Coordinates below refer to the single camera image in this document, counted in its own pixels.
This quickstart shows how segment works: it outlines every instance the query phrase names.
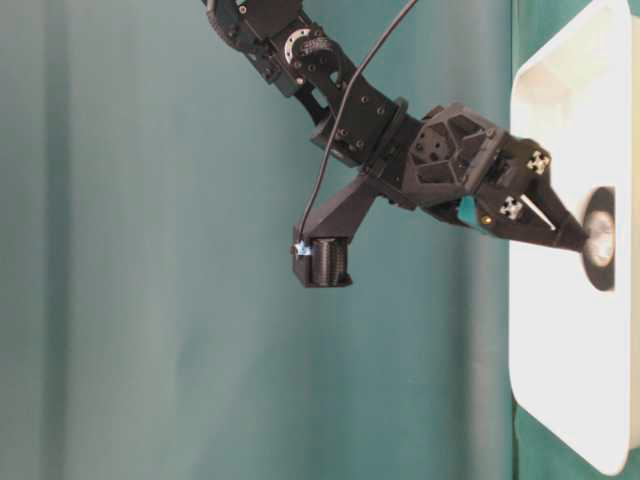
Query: green surface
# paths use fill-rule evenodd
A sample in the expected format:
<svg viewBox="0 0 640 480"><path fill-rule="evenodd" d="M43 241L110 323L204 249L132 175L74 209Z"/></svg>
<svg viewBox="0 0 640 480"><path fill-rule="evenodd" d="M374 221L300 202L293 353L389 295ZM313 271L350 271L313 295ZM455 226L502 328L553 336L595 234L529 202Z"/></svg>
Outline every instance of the green surface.
<svg viewBox="0 0 640 480"><path fill-rule="evenodd" d="M466 223L469 227L474 228L480 233L488 232L482 228L478 223L478 210L476 208L476 201L471 196L462 198L460 206L458 207L458 220Z"/></svg>
<svg viewBox="0 0 640 480"><path fill-rule="evenodd" d="M589 2L586 0L514 0L514 73ZM629 2L640 13L640 0ZM515 420L516 470L519 480L604 480L640 478L640 452L630 456L623 474L606 477L570 450L555 435L518 409Z"/></svg>
<svg viewBox="0 0 640 480"><path fill-rule="evenodd" d="M361 59L404 2L305 3ZM506 125L510 15L423 0L368 77ZM380 201L301 289L311 122L198 0L3 1L0 64L0 478L511 478L504 242Z"/></svg>

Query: ribbed black cylinder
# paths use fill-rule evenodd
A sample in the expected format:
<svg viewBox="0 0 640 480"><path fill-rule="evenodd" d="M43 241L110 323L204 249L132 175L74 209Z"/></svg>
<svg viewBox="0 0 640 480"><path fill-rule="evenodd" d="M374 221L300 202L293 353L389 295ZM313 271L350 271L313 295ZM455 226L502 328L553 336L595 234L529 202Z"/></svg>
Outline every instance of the ribbed black cylinder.
<svg viewBox="0 0 640 480"><path fill-rule="evenodd" d="M347 278L346 238L319 238L313 241L312 278L319 287L337 287Z"/></svg>

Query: cylindrical part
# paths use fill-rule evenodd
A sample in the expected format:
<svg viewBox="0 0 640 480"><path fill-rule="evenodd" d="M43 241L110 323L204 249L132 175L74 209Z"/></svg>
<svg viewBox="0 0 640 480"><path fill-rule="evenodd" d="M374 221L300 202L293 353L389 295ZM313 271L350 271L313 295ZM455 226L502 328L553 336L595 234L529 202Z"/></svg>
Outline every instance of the cylindrical part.
<svg viewBox="0 0 640 480"><path fill-rule="evenodd" d="M311 276L318 287L340 287L348 282L346 238L313 240Z"/></svg>
<svg viewBox="0 0 640 480"><path fill-rule="evenodd" d="M613 290L616 278L616 197L610 187L598 188L584 215L588 235L582 262L589 280L598 290Z"/></svg>

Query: black circular disk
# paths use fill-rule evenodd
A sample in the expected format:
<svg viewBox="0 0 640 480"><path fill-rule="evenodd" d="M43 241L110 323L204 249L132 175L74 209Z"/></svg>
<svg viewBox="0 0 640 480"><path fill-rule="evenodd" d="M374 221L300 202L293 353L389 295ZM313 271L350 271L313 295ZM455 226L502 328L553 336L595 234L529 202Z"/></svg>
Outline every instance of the black circular disk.
<svg viewBox="0 0 640 480"><path fill-rule="evenodd" d="M598 188L587 205L582 226L589 236L582 263L589 281L603 292L615 285L616 204L613 188Z"/></svg>

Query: white tray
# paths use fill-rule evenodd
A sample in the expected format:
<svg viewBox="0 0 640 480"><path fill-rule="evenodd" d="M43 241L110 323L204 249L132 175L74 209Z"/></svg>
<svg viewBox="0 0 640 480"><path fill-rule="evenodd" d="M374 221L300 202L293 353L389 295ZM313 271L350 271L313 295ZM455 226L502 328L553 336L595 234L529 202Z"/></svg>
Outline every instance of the white tray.
<svg viewBox="0 0 640 480"><path fill-rule="evenodd" d="M551 152L552 185L578 220L594 189L615 188L613 291L596 290L575 253L510 250L516 399L608 475L640 445L639 28L625 0L593 1L518 71L511 102L513 133Z"/></svg>

